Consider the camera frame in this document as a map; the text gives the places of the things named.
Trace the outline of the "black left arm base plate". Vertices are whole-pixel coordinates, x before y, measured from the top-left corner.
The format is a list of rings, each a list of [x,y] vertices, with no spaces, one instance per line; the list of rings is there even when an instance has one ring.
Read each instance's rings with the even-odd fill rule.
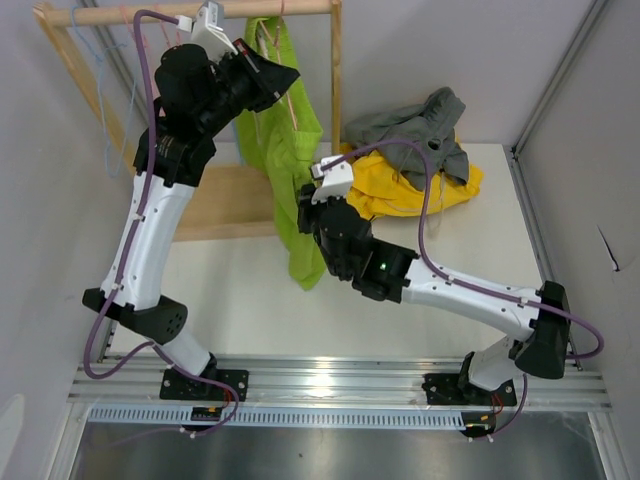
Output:
[[[248,370],[222,369],[216,372],[215,380],[233,388],[240,402],[246,399],[250,373]],[[233,395],[223,388],[187,378],[175,369],[165,371],[159,391],[162,400],[182,401],[229,401]]]

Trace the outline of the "pink hanger of green shorts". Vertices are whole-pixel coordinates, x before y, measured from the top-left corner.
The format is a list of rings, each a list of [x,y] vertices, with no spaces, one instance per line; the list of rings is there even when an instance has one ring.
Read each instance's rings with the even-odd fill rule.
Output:
[[[281,28],[282,25],[284,23],[283,18],[284,18],[284,12],[285,12],[285,1],[281,0],[280,1],[280,10],[279,10],[279,15],[278,15],[278,20],[276,23],[276,27],[275,27],[275,33],[271,34],[269,32],[269,30],[267,29],[265,23],[263,21],[259,22],[259,26],[260,29],[262,31],[262,33],[260,34],[260,39],[262,39],[264,42],[268,41],[271,45],[272,48],[274,49],[274,52],[276,54],[276,60],[277,63],[279,65],[282,64],[282,56],[281,56]],[[289,92],[286,92],[284,95],[285,98],[285,102],[287,104],[287,108],[289,111],[289,115],[291,117],[291,122],[292,122],[292,126],[293,129],[295,131],[298,130],[298,119],[293,107],[293,102],[291,99],[291,96],[289,94]]]

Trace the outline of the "pink hanger of yellow shorts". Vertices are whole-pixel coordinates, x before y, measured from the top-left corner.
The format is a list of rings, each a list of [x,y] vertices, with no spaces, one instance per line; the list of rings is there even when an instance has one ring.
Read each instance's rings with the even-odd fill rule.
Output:
[[[156,10],[157,13],[161,13],[159,5],[157,3],[154,4],[154,7],[155,7],[155,10]],[[164,43],[165,43],[166,49],[170,49],[172,47],[172,45],[171,45],[170,38],[168,36],[167,30],[165,28],[164,21],[161,20],[159,25],[160,25],[160,29],[161,29],[162,35],[164,37]]]

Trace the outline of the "yellow shorts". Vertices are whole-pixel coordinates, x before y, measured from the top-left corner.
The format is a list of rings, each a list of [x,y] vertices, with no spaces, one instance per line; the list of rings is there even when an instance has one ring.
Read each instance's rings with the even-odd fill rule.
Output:
[[[424,193],[416,189],[409,179],[387,161],[381,152],[374,150],[367,155],[351,159],[354,181],[347,194],[347,203],[366,220],[384,216],[416,217],[421,214]],[[468,175],[462,184],[444,172],[444,167],[430,168],[427,213],[439,213],[465,203],[480,194],[484,172],[478,166],[464,160],[462,171]]]

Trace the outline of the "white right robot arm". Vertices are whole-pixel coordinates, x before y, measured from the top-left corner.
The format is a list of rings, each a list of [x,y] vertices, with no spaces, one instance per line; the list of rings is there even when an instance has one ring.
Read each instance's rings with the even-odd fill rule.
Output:
[[[318,200],[316,191],[306,184],[299,193],[298,228],[313,237],[331,275],[366,298],[436,307],[503,333],[493,345],[466,355],[456,380],[464,401],[479,403],[522,373],[563,378],[569,322],[561,314],[566,306],[561,285],[521,288],[515,301],[506,300],[505,286],[496,288],[496,296],[489,295],[489,282],[471,289],[472,277],[429,268],[417,252],[375,238],[370,222],[345,199]]]

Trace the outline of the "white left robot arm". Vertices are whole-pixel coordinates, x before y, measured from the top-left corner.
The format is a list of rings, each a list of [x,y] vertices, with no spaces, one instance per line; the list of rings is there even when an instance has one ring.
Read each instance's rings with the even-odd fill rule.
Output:
[[[212,354],[184,324],[188,309],[161,293],[170,247],[184,210],[215,156],[215,136],[243,111],[277,103],[299,77],[243,40],[218,60],[188,43],[167,50],[156,72],[139,55],[149,127],[134,158],[134,191],[107,277],[83,296],[97,321],[109,318],[137,333],[165,361],[185,371],[182,388],[197,400],[216,390]]]

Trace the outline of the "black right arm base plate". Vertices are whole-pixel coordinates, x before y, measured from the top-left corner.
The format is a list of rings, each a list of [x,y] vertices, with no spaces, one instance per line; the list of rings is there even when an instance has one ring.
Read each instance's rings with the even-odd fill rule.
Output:
[[[512,380],[504,382],[497,390],[489,391],[472,384],[460,386],[455,373],[427,373],[423,376],[422,389],[427,403],[435,406],[507,406],[517,404]]]

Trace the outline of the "light grey shorts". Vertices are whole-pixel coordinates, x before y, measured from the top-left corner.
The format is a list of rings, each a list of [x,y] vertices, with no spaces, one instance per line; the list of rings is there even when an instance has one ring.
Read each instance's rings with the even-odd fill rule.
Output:
[[[361,116],[344,127],[344,140],[361,148],[379,142],[382,156],[417,190],[438,172],[458,185],[470,179],[467,153],[456,141],[455,126],[465,103],[442,87],[422,104]]]

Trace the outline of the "blue hanger of grey shorts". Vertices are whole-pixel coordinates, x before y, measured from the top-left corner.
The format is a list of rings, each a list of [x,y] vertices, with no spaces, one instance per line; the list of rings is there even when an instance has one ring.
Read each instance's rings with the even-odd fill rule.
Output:
[[[233,135],[234,135],[234,139],[235,139],[235,144],[236,144],[236,150],[237,150],[237,154],[238,154],[239,164],[242,165],[242,166],[246,166],[247,164],[246,164],[245,156],[243,154],[241,136],[240,136],[240,133],[239,133],[237,120],[234,120],[232,122],[232,130],[233,130]]]

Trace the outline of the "lime green shorts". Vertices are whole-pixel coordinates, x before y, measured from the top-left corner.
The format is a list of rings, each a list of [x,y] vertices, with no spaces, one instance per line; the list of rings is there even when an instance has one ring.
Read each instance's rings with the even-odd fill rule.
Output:
[[[326,267],[309,234],[298,230],[298,192],[312,181],[309,171],[323,137],[322,126],[297,79],[288,90],[298,119],[292,126],[285,98],[260,112],[243,112],[236,119],[246,163],[262,171],[273,193],[273,221],[289,253],[288,272],[304,290],[312,289]]]

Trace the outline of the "pink hanger of olive shorts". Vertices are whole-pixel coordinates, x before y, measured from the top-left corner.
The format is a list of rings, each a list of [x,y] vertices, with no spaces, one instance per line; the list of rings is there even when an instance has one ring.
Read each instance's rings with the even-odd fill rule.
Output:
[[[119,6],[119,11],[123,20],[124,25],[129,26],[130,25],[130,20],[129,20],[129,16],[127,13],[127,9],[124,5],[120,5]]]

